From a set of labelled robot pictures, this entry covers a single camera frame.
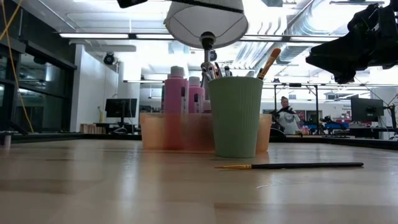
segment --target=white t-shirt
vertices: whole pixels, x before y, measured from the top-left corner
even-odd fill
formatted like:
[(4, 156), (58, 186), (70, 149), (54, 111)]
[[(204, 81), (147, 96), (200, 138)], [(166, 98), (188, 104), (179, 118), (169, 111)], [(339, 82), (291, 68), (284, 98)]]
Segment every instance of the white t-shirt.
[(290, 114), (284, 111), (279, 113), (278, 122), (285, 128), (285, 134), (295, 134), (296, 131), (299, 131), (299, 126), (297, 126), (299, 121), (300, 118), (297, 114)]

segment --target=yellow cable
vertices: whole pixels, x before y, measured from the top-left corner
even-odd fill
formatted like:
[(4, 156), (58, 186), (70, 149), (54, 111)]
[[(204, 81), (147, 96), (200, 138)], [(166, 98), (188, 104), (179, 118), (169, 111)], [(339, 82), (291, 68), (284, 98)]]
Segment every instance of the yellow cable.
[(4, 25), (6, 25), (6, 28), (5, 28), (5, 29), (3, 30), (3, 32), (1, 33), (1, 35), (0, 35), (0, 40), (4, 37), (4, 34), (8, 31), (8, 28), (10, 27), (12, 21), (14, 20), (15, 16), (16, 16), (17, 13), (18, 13), (18, 9), (21, 7), (21, 3), (22, 3), (22, 0), (19, 1), (17, 8), (15, 9), (14, 13), (12, 14), (12, 16), (11, 16), (11, 18), (10, 18), (10, 21), (7, 23), (6, 20), (4, 20)]
[[(17, 7), (16, 11), (14, 12), (13, 16), (16, 14), (16, 12), (18, 11), (19, 7)], [(25, 104), (24, 104), (24, 100), (22, 99), (22, 95), (19, 91), (19, 82), (18, 82), (18, 77), (17, 77), (17, 71), (15, 69), (15, 65), (14, 65), (14, 59), (12, 57), (12, 49), (11, 49), (11, 44), (10, 44), (10, 36), (8, 34), (8, 27), (9, 25), (12, 23), (13, 17), (11, 17), (9, 23), (7, 24), (7, 18), (6, 18), (6, 7), (4, 6), (4, 1), (2, 3), (2, 14), (3, 14), (3, 19), (4, 19), (4, 25), (6, 26), (6, 29), (3, 31), (3, 33), (6, 33), (7, 36), (7, 43), (8, 43), (8, 51), (10, 53), (10, 58), (11, 58), (11, 66), (12, 66), (12, 72), (14, 74), (14, 78), (15, 78), (15, 84), (17, 86), (17, 90), (18, 90), (18, 94), (19, 94), (19, 98), (21, 99), (21, 104), (22, 104), (22, 108), (24, 109), (24, 113), (25, 113), (25, 117), (27, 122), (29, 123), (29, 127), (30, 130), (34, 133), (33, 127), (32, 127), (32, 123), (30, 122), (30, 119), (27, 115), (26, 112), (26, 108), (25, 108)]]

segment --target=wire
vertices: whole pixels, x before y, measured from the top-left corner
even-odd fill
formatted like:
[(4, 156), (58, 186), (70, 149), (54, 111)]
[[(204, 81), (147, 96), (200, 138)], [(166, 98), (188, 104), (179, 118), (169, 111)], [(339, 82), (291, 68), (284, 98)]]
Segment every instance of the wire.
[(388, 134), (388, 139), (390, 139), (390, 131), (388, 130), (387, 125), (385, 124), (383, 119), (381, 119), (381, 116), (378, 116), (378, 118), (379, 118), (379, 121), (381, 121), (381, 127), (383, 128), (383, 125), (386, 127), (387, 134)]
[(358, 79), (358, 78), (356, 78), (356, 77), (354, 77), (361, 85), (363, 85), (363, 86), (365, 86), (365, 88), (367, 88), (371, 93), (373, 93), (373, 95), (375, 95), (377, 98), (379, 98), (381, 101), (383, 101), (383, 103), (385, 103), (387, 106), (388, 106), (388, 104), (382, 99), (382, 98), (380, 98), (379, 96), (377, 96), (369, 87), (367, 87), (365, 84), (363, 84), (363, 83), (361, 83), (361, 81)]
[[(397, 95), (394, 96), (393, 99), (390, 101), (390, 103), (386, 103), (382, 98), (380, 98), (379, 96), (377, 96), (370, 88), (368, 88), (365, 84), (361, 83), (361, 81), (360, 81), (358, 78), (356, 78), (356, 77), (354, 77), (354, 78), (355, 78), (360, 84), (362, 84), (363, 86), (365, 86), (365, 88), (367, 88), (371, 93), (373, 93), (373, 95), (375, 95), (377, 98), (379, 98), (380, 100), (382, 100), (383, 103), (385, 103), (387, 106), (389, 106), (390, 103), (397, 97)], [(392, 115), (391, 115), (389, 109), (387, 109), (387, 112), (388, 112), (389, 115), (392, 117)]]
[(129, 120), (130, 120), (130, 122), (131, 122), (131, 134), (132, 135), (134, 135), (134, 127), (133, 127), (133, 124), (132, 124), (132, 112), (131, 112), (131, 98), (130, 98), (130, 103), (129, 103), (129, 111), (130, 111), (130, 117), (129, 117)]
[(7, 36), (8, 51), (10, 53), (10, 58), (11, 58), (12, 72), (14, 74), (15, 84), (16, 84), (17, 90), (18, 90), (18, 95), (19, 95), (19, 98), (21, 99), (22, 109), (24, 110), (26, 120), (27, 120), (27, 122), (29, 124), (29, 127), (30, 127), (30, 131), (32, 131), (32, 133), (34, 133), (34, 130), (33, 130), (33, 127), (32, 127), (32, 123), (30, 122), (30, 119), (29, 119), (29, 117), (27, 115), (27, 111), (26, 111), (26, 108), (25, 108), (24, 100), (22, 99), (22, 94), (21, 94), (21, 92), (19, 90), (19, 81), (18, 81), (18, 77), (17, 77), (17, 71), (16, 71), (16, 68), (15, 68), (15, 65), (14, 65), (14, 59), (13, 59), (13, 56), (12, 56), (12, 49), (11, 49), (11, 44), (10, 44), (10, 36), (8, 34), (8, 27), (12, 23), (12, 20), (15, 18), (15, 15), (17, 14), (16, 12), (18, 11), (19, 6), (21, 5), (21, 2), (22, 2), (22, 0), (19, 1), (19, 4), (18, 4), (18, 7), (17, 7), (16, 11), (14, 11), (10, 21), (7, 23), (6, 7), (4, 6), (5, 2), (3, 1), (3, 3), (2, 3), (2, 15), (3, 15), (4, 25), (6, 26), (6, 29), (2, 32), (2, 34), (0, 36), (0, 40), (1, 40), (2, 36), (3, 36), (3, 33), (5, 33), (6, 36)]
[(6, 25), (6, 28), (2, 31), (2, 33), (1, 33), (1, 35), (0, 35), (0, 40), (4, 37), (4, 34), (6, 34), (6, 32), (8, 32), (8, 28), (10, 27), (12, 21), (14, 20), (15, 16), (17, 15), (18, 9), (21, 7), (22, 1), (23, 1), (23, 0), (20, 0), (20, 1), (19, 1), (18, 5), (17, 5), (17, 8), (15, 9), (14, 13), (12, 13), (12, 16), (11, 16), (11, 18), (10, 18), (10, 21), (9, 21), (8, 23), (6, 22), (6, 13), (4, 12), (4, 11), (5, 11), (5, 8), (4, 8), (4, 0), (1, 1), (1, 2), (2, 2), (2, 5), (3, 5), (3, 8), (4, 8), (4, 9), (3, 9), (3, 15), (4, 15), (4, 25)]

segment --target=desk lamp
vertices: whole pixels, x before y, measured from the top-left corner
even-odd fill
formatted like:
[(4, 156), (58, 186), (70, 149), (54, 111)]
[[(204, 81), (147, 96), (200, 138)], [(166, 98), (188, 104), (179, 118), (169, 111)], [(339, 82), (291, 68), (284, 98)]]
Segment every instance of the desk lamp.
[[(164, 24), (181, 43), (205, 50), (205, 63), (210, 62), (210, 50), (237, 42), (248, 31), (242, 0), (201, 0), (208, 4), (236, 9), (235, 12), (173, 1)], [(208, 80), (203, 77), (206, 99)]]

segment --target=computer monitor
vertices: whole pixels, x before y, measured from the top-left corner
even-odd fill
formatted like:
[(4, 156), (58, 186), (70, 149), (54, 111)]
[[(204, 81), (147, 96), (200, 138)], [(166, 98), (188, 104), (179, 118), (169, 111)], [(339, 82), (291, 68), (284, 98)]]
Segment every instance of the computer monitor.
[(124, 124), (124, 118), (135, 118), (137, 108), (137, 99), (106, 99), (106, 117), (121, 118)]
[(383, 101), (376, 99), (351, 98), (352, 121), (378, 121), (384, 116)]

